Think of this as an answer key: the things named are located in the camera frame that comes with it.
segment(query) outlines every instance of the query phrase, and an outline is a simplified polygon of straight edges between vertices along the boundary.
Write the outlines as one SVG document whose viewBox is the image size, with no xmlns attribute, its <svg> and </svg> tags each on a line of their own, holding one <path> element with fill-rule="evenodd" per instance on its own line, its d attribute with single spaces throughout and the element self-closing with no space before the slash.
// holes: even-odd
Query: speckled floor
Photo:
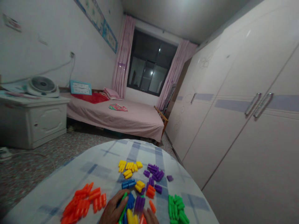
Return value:
<svg viewBox="0 0 299 224">
<path fill-rule="evenodd" d="M 87 124 L 80 124 L 80 126 L 81 130 L 64 134 L 34 150 L 10 149 L 10 152 L 42 153 L 48 156 L 58 168 L 71 158 L 104 142 L 124 138 L 151 142 L 150 139 L 125 134 L 119 138 Z M 159 147 L 177 159 L 166 135 L 163 135 Z M 0 166 L 0 220 L 54 170 L 48 158 L 29 153 L 15 155 L 12 159 L 0 163 Z"/>
</svg>

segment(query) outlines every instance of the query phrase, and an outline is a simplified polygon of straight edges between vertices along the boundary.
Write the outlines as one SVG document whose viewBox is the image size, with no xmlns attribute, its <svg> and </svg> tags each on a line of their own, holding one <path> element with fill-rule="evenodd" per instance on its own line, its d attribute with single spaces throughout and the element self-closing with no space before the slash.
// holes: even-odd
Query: wardrobe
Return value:
<svg viewBox="0 0 299 224">
<path fill-rule="evenodd" d="M 298 12 L 264 0 L 228 22 L 170 114 L 166 133 L 220 223 L 298 223 Z"/>
</svg>

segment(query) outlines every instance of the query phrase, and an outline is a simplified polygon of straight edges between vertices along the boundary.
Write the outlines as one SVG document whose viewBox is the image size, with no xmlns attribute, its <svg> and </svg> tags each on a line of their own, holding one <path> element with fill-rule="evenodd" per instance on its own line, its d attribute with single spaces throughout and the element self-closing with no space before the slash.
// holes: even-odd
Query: silver handle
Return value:
<svg viewBox="0 0 299 224">
<path fill-rule="evenodd" d="M 246 111 L 245 111 L 245 115 L 249 115 L 252 111 L 252 109 L 254 108 L 254 106 L 257 104 L 257 102 L 260 100 L 261 98 L 261 93 L 257 93 L 255 95 L 255 97 L 253 98 L 253 100 L 251 101 L 251 103 L 249 104 L 249 106 L 247 107 Z"/>
<path fill-rule="evenodd" d="M 255 112 L 253 113 L 253 116 L 255 118 L 259 118 L 263 111 L 266 109 L 266 107 L 269 105 L 269 103 L 272 101 L 274 96 L 274 93 L 269 93 L 264 96 L 262 102 L 258 105 Z"/>
<path fill-rule="evenodd" d="M 193 98 L 192 98 L 192 100 L 191 100 L 191 104 L 193 103 L 193 100 L 194 100 L 196 94 L 197 94 L 197 93 L 194 93 Z"/>
</svg>

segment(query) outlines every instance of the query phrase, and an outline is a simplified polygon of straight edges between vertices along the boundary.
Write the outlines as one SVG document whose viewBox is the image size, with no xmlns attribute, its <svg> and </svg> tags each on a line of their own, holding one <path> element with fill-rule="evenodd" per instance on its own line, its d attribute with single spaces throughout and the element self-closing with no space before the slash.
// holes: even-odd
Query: pink curtain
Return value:
<svg viewBox="0 0 299 224">
<path fill-rule="evenodd" d="M 135 23 L 136 20 L 131 16 L 125 17 L 114 68 L 112 88 L 121 98 L 125 97 L 127 87 Z"/>
<path fill-rule="evenodd" d="M 158 100 L 157 107 L 160 110 L 164 108 L 164 104 L 166 103 L 165 101 L 172 84 L 177 83 L 184 63 L 194 55 L 196 47 L 196 44 L 192 44 L 188 40 L 182 40 L 180 45 L 178 46 L 177 52 L 175 53 L 175 56 L 172 60 L 168 76 L 165 80 L 162 92 Z"/>
</svg>

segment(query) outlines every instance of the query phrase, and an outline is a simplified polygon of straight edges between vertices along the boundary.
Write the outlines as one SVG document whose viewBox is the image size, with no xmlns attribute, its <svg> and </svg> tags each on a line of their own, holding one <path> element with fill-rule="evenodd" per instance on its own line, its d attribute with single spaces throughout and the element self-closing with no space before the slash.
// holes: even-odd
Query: blue border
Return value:
<svg viewBox="0 0 299 224">
<path fill-rule="evenodd" d="M 76 92 L 74 92 L 74 89 L 73 89 L 73 83 L 81 83 L 81 84 L 85 84 L 85 85 L 88 85 L 88 87 L 89 87 L 89 93 L 90 94 L 86 94 L 86 93 L 76 93 Z M 83 94 L 83 95 L 92 95 L 92 90 L 91 90 L 91 84 L 90 83 L 87 83 L 87 82 L 80 82 L 80 81 L 75 81 L 75 80 L 70 80 L 70 85 L 69 85 L 70 87 L 71 87 L 71 93 L 72 94 Z"/>
<path fill-rule="evenodd" d="M 104 22 L 101 23 L 102 25 L 102 29 L 100 27 L 98 27 L 98 25 L 92 20 L 92 18 L 89 17 L 89 15 L 87 14 L 86 10 L 84 9 L 83 5 L 81 4 L 81 2 L 79 0 L 74 0 L 76 2 L 76 4 L 79 6 L 79 8 L 84 12 L 84 14 L 86 15 L 86 17 L 88 18 L 88 20 L 93 24 L 93 26 L 96 28 L 96 30 L 100 33 L 100 35 L 103 37 L 103 39 L 107 42 L 107 44 L 111 47 L 111 49 L 113 50 L 113 52 L 116 54 L 117 52 L 117 46 L 118 46 L 118 42 L 117 39 L 114 35 L 114 33 L 112 32 L 110 26 L 108 25 L 104 14 L 102 13 L 101 9 L 99 8 L 99 5 L 97 4 L 97 2 L 95 0 L 92 0 L 92 2 L 95 4 L 95 7 L 97 8 L 97 10 L 101 13 L 101 15 L 104 18 Z M 107 34 L 107 28 L 109 29 L 110 33 L 112 34 L 113 38 L 115 39 L 115 49 L 111 46 L 111 44 L 109 43 L 109 41 L 106 38 L 106 34 Z"/>
<path fill-rule="evenodd" d="M 110 42 L 108 41 L 108 39 L 107 39 L 107 37 L 106 37 L 106 35 L 107 35 L 107 29 L 110 31 L 112 37 L 113 37 L 114 40 L 115 40 L 115 49 L 111 46 Z M 110 26 L 109 26 L 109 24 L 107 23 L 106 20 L 104 21 L 103 38 L 104 38 L 104 40 L 107 42 L 107 44 L 112 48 L 112 50 L 114 51 L 114 53 L 116 53 L 116 52 L 117 52 L 118 42 L 117 42 L 117 39 L 116 39 L 116 37 L 114 36 L 114 33 L 112 32 L 112 30 L 111 30 L 111 28 L 110 28 Z"/>
</svg>

